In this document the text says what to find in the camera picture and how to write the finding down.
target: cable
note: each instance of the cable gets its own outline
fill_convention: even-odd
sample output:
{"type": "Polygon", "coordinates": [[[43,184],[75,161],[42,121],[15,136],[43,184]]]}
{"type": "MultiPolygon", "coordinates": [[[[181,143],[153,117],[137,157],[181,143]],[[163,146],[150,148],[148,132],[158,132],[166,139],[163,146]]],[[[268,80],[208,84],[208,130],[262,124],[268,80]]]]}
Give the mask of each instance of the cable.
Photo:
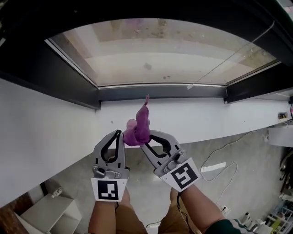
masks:
{"type": "Polygon", "coordinates": [[[236,172],[237,172],[237,169],[238,169],[238,164],[236,163],[236,162],[233,162],[233,163],[231,163],[230,165],[228,165],[228,166],[226,166],[223,170],[221,170],[214,178],[212,178],[211,180],[207,180],[204,176],[203,176],[203,172],[202,172],[202,167],[206,164],[206,162],[209,160],[209,158],[211,157],[211,155],[213,154],[213,153],[215,153],[215,152],[217,152],[217,151],[219,151],[219,150],[222,150],[223,148],[225,148],[226,146],[228,146],[228,145],[231,145],[231,144],[234,144],[234,143],[236,143],[236,142],[238,142],[238,141],[240,141],[243,137],[245,137],[246,135],[248,135],[249,133],[246,133],[245,135],[243,135],[242,137],[240,137],[238,140],[236,140],[236,141],[232,141],[232,142],[230,142],[230,143],[228,143],[228,144],[225,144],[224,146],[222,146],[221,148],[219,148],[219,149],[216,149],[216,150],[214,150],[214,151],[212,151],[211,153],[210,153],[210,155],[207,157],[207,159],[205,160],[205,162],[201,165],[201,167],[200,167],[200,174],[201,174],[201,176],[202,176],[202,178],[206,181],[206,182],[211,182],[211,181],[213,181],[214,179],[216,179],[223,171],[225,171],[228,167],[230,167],[230,166],[232,166],[232,165],[236,165],[236,170],[235,170],[235,172],[234,172],[234,174],[233,174],[233,176],[231,177],[231,180],[230,180],[230,182],[228,183],[228,185],[225,187],[225,189],[223,190],[223,192],[221,193],[221,195],[220,195],[220,197],[218,198],[218,200],[217,200],[217,202],[216,202],[216,205],[217,205],[217,203],[219,202],[219,200],[221,199],[221,197],[222,197],[222,195],[224,194],[224,192],[226,191],[226,189],[229,187],[229,185],[231,184],[231,182],[232,182],[232,179],[234,178],[234,176],[235,176],[235,174],[236,174],[236,172]]]}
{"type": "Polygon", "coordinates": [[[218,68],[219,66],[221,66],[223,63],[225,63],[229,58],[231,58],[233,55],[235,55],[236,53],[238,53],[241,49],[243,49],[245,46],[247,46],[250,43],[254,43],[256,40],[258,40],[260,37],[262,37],[263,35],[265,35],[272,27],[274,27],[275,25],[275,21],[273,21],[273,23],[271,24],[271,26],[266,29],[261,35],[259,35],[257,38],[255,38],[252,42],[248,42],[245,45],[243,45],[239,50],[237,50],[236,52],[234,52],[232,55],[230,55],[228,58],[226,58],[223,62],[221,62],[219,65],[217,65],[216,67],[214,67],[212,70],[210,70],[208,73],[206,73],[205,75],[203,75],[198,81],[196,81],[195,83],[199,82],[202,78],[204,78],[205,76],[207,76],[208,74],[210,74],[213,70],[215,70],[216,68],[218,68]]]}
{"type": "Polygon", "coordinates": [[[160,221],[157,221],[157,222],[155,222],[155,223],[149,223],[148,225],[156,224],[156,223],[159,223],[159,222],[161,222],[161,220],[160,220],[160,221]]]}
{"type": "Polygon", "coordinates": [[[177,208],[178,208],[178,210],[179,210],[179,212],[180,212],[180,214],[181,214],[182,219],[184,220],[184,222],[185,222],[186,225],[188,226],[188,228],[189,228],[189,232],[192,233],[192,234],[195,234],[195,233],[192,231],[191,227],[189,226],[189,223],[188,223],[188,215],[187,215],[186,213],[184,213],[184,212],[181,211],[181,206],[180,206],[180,203],[179,203],[179,198],[180,198],[181,193],[182,193],[182,192],[179,192],[178,195],[177,195],[177,208]]]}
{"type": "Polygon", "coordinates": [[[116,210],[118,209],[118,207],[119,207],[119,204],[118,204],[118,202],[116,202],[116,207],[115,207],[115,213],[116,213],[116,210]]]}

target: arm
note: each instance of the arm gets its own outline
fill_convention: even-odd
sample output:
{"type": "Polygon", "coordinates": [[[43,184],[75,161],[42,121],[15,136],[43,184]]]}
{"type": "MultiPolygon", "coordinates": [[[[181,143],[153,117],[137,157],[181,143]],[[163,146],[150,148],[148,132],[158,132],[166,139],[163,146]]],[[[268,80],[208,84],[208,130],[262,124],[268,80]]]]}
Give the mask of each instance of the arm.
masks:
{"type": "Polygon", "coordinates": [[[88,232],[93,234],[115,234],[116,217],[114,202],[96,201],[92,211],[88,232]]]}
{"type": "Polygon", "coordinates": [[[219,208],[195,185],[185,189],[181,199],[192,222],[202,233],[205,233],[213,223],[225,219],[219,208]]]}

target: glass pane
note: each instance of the glass pane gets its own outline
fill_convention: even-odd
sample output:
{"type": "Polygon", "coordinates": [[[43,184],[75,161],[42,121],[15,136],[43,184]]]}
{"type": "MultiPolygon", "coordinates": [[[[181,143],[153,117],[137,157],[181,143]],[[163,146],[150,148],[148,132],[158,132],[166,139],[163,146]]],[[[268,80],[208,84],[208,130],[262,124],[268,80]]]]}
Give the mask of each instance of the glass pane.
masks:
{"type": "Polygon", "coordinates": [[[163,82],[224,85],[275,60],[233,34],[177,20],[106,21],[52,39],[98,86],[163,82]]]}

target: purple fabric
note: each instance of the purple fabric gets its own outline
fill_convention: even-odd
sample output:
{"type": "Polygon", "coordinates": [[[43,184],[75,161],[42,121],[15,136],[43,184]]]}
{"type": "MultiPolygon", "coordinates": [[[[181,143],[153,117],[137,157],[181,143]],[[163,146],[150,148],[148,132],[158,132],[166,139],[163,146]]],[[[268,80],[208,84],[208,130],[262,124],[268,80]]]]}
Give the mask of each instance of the purple fabric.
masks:
{"type": "Polygon", "coordinates": [[[123,140],[129,146],[142,145],[150,141],[150,121],[148,119],[149,96],[146,96],[146,103],[136,114],[136,120],[130,119],[126,124],[123,133],[123,140]]]}

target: floor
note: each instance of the floor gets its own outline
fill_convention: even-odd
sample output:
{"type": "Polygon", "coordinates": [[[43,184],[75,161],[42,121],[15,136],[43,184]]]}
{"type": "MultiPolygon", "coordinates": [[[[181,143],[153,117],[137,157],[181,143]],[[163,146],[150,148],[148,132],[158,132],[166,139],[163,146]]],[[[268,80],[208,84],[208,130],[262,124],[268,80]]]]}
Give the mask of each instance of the floor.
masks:
{"type": "MultiPolygon", "coordinates": [[[[282,181],[279,181],[279,163],[283,148],[266,143],[266,133],[267,129],[249,133],[235,144],[217,151],[205,165],[226,163],[227,166],[233,162],[238,164],[232,183],[218,202],[219,207],[226,205],[231,208],[228,218],[239,218],[246,212],[250,212],[252,218],[264,218],[278,201],[282,186],[282,181]]],[[[192,157],[200,168],[212,151],[242,135],[182,144],[181,148],[186,150],[187,156],[192,157]]],[[[169,206],[170,187],[152,173],[153,167],[140,148],[126,149],[125,155],[126,165],[131,169],[127,188],[137,216],[145,226],[161,220],[169,206]]],[[[87,232],[95,202],[90,181],[91,166],[94,162],[94,156],[90,154],[45,183],[49,192],[60,185],[65,191],[64,196],[76,200],[82,214],[77,233],[87,232]]],[[[196,185],[216,202],[231,180],[235,167],[236,165],[229,167],[212,182],[201,179],[196,185]]],[[[204,177],[211,179],[221,170],[222,168],[205,172],[204,177]]]]}

